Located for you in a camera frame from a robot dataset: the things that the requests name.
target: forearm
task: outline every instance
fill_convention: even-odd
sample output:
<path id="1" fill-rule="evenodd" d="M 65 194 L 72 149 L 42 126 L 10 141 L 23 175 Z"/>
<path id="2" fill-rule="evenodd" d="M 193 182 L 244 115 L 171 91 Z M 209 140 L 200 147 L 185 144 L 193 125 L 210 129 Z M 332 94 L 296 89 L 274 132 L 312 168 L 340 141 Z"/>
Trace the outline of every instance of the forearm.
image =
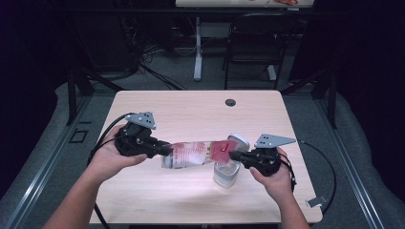
<path id="1" fill-rule="evenodd" d="M 307 220 L 304 217 L 295 197 L 291 194 L 283 200 L 278 201 L 281 221 L 284 229 L 309 228 Z"/>
<path id="2" fill-rule="evenodd" d="M 44 228 L 88 228 L 100 184 L 85 171 Z"/>

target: dark background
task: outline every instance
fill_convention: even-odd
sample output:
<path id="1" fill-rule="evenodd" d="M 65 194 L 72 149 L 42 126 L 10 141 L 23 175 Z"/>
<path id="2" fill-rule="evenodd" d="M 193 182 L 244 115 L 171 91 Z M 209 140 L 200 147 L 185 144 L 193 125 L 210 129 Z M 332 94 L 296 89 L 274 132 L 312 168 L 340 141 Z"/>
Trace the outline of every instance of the dark background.
<path id="1" fill-rule="evenodd" d="M 66 2 L 58 4 L 81 4 Z M 145 1 L 132 1 L 137 4 L 133 7 L 145 8 L 170 8 L 173 2 L 154 1 L 150 6 Z M 64 19 L 45 11 L 53 6 L 52 1 L 1 4 L 0 195 L 3 196 L 53 114 L 57 102 L 54 90 L 67 81 L 73 68 L 71 57 L 94 71 L 127 71 L 137 65 L 139 51 L 134 43 L 128 43 L 128 33 L 122 31 L 119 17 L 107 16 L 100 23 L 100 18 L 81 15 L 67 18 L 69 25 L 75 25 L 68 27 Z M 113 8 L 117 1 L 94 1 L 94 4 L 80 6 Z M 317 0 L 314 10 L 349 12 L 354 16 L 344 20 L 310 19 L 290 79 L 310 77 L 333 66 L 339 77 L 338 92 L 349 101 L 366 133 L 374 167 L 387 187 L 405 200 L 404 3 Z M 142 36 L 137 44 L 154 39 L 171 49 L 172 34 L 168 28 L 181 26 L 183 21 L 159 16 L 138 22 Z M 161 39 L 163 34 L 168 35 L 164 36 L 167 39 Z"/>

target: white desk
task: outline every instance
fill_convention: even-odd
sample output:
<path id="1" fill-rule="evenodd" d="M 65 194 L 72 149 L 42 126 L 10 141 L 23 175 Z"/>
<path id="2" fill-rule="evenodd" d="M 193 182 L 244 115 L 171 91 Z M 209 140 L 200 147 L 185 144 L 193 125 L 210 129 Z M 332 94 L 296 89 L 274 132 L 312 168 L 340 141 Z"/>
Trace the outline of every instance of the white desk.
<path id="1" fill-rule="evenodd" d="M 225 105 L 232 98 L 234 107 Z M 152 136 L 171 143 L 222 140 L 243 135 L 251 145 L 261 134 L 295 138 L 283 99 L 276 91 L 120 92 L 105 129 L 129 112 L 153 112 Z M 308 222 L 322 218 L 307 167 L 297 143 L 282 146 L 297 178 L 294 195 Z M 109 223 L 227 224 L 280 222 L 280 212 L 250 172 L 241 168 L 235 184 L 225 189 L 213 180 L 213 163 L 179 170 L 162 169 L 160 156 L 123 169 L 104 182 L 97 204 Z M 91 223 L 98 223 L 96 214 Z"/>
<path id="2" fill-rule="evenodd" d="M 311 8 L 314 0 L 298 0 L 298 4 L 288 6 L 286 4 L 275 2 L 274 0 L 176 0 L 176 7 L 180 8 Z M 201 27 L 200 17 L 196 20 L 196 63 L 194 67 L 194 80 L 202 79 L 203 54 L 201 46 Z M 268 69 L 270 79 L 275 78 L 274 69 Z"/>

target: black chair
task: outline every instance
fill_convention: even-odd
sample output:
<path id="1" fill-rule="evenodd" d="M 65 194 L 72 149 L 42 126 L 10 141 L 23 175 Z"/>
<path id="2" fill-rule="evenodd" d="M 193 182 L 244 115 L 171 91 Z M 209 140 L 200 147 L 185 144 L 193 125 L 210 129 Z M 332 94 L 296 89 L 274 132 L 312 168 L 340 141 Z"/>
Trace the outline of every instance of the black chair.
<path id="1" fill-rule="evenodd" d="M 229 64 L 278 66 L 273 89 L 277 88 L 284 55 L 297 26 L 295 18 L 282 14 L 247 13 L 230 25 L 223 70 L 227 89 Z"/>

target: desk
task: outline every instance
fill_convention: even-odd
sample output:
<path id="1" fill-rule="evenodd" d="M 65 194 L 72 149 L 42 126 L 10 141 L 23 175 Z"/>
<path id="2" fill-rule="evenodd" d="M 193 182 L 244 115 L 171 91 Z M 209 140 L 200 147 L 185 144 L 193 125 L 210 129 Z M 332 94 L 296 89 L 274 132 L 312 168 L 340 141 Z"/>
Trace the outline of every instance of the desk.
<path id="1" fill-rule="evenodd" d="M 311 8 L 314 0 L 298 0 L 298 4 L 288 6 L 286 4 L 275 2 L 274 0 L 176 0 L 176 7 L 179 8 Z M 194 67 L 194 80 L 202 79 L 203 55 L 201 48 L 201 27 L 200 17 L 196 20 L 196 64 Z M 275 72 L 272 66 L 267 71 L 270 79 L 275 78 Z"/>
<path id="2" fill-rule="evenodd" d="M 236 105 L 226 106 L 228 98 Z M 276 91 L 123 91 L 117 93 L 103 130 L 121 115 L 149 111 L 157 124 L 152 136 L 171 143 L 222 140 L 231 133 L 244 136 L 251 145 L 263 133 L 295 138 Z M 306 205 L 315 193 L 298 144 L 282 148 L 292 163 L 298 183 L 294 195 L 307 221 L 320 221 L 321 210 Z M 162 169 L 160 156 L 155 156 L 105 181 L 96 202 L 109 223 L 280 222 L 276 203 L 247 169 L 225 189 L 213 180 L 213 166 Z M 99 223 L 95 213 L 91 223 Z"/>

